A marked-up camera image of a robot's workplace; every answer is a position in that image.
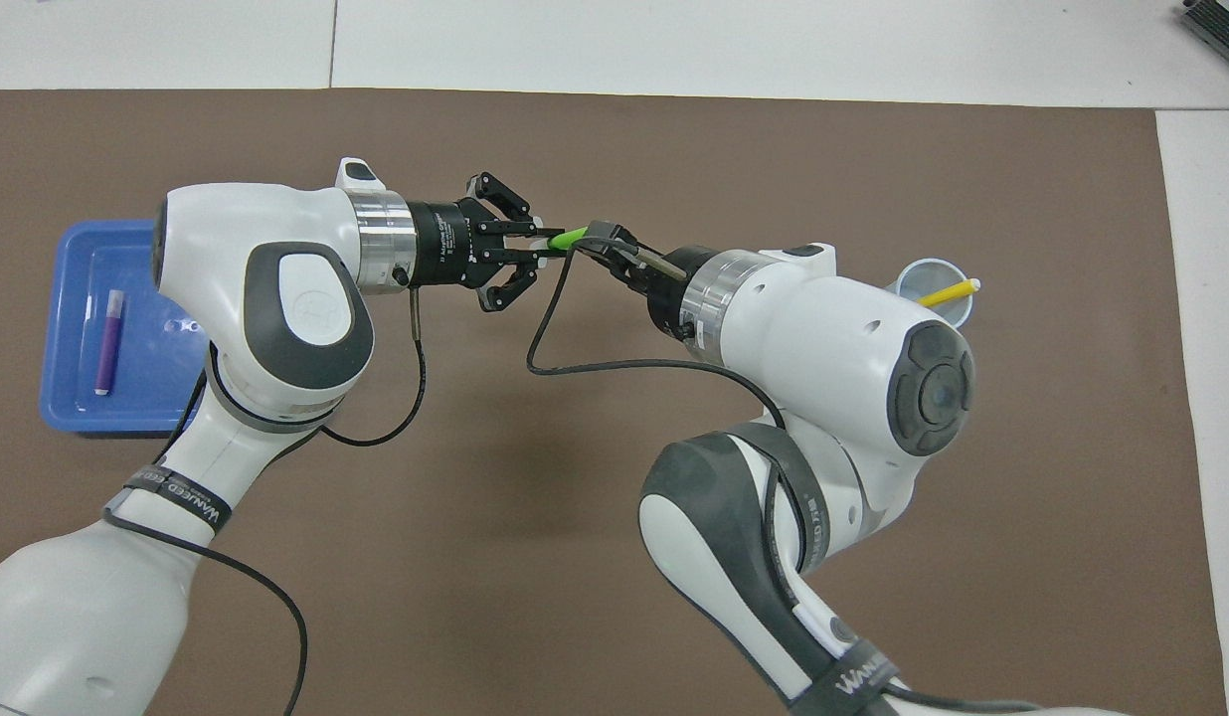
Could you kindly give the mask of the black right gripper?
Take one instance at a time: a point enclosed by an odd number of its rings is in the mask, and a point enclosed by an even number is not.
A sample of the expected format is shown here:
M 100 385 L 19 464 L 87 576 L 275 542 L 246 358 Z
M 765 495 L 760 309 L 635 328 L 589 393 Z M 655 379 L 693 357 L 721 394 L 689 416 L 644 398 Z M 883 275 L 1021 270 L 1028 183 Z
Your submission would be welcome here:
M 696 251 L 670 251 L 662 258 L 622 224 L 594 221 L 587 225 L 587 258 L 628 289 L 646 289 L 646 311 L 656 329 L 673 339 L 693 337 L 691 323 L 682 323 L 681 307 L 696 275 Z M 665 271 L 665 264 L 677 271 Z

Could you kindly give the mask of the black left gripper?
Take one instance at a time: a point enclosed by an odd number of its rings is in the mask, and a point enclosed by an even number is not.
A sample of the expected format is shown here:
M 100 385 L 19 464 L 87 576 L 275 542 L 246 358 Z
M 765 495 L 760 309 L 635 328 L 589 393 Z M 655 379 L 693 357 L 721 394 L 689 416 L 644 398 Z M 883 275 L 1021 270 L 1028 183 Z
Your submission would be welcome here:
M 544 227 L 531 205 L 490 172 L 469 177 L 467 195 L 458 201 L 410 201 L 412 224 L 418 233 L 410 284 L 458 284 L 481 287 L 481 309 L 501 311 L 537 280 L 547 249 L 497 249 L 490 236 L 542 236 Z M 488 285 L 499 268 L 514 271 L 501 285 Z

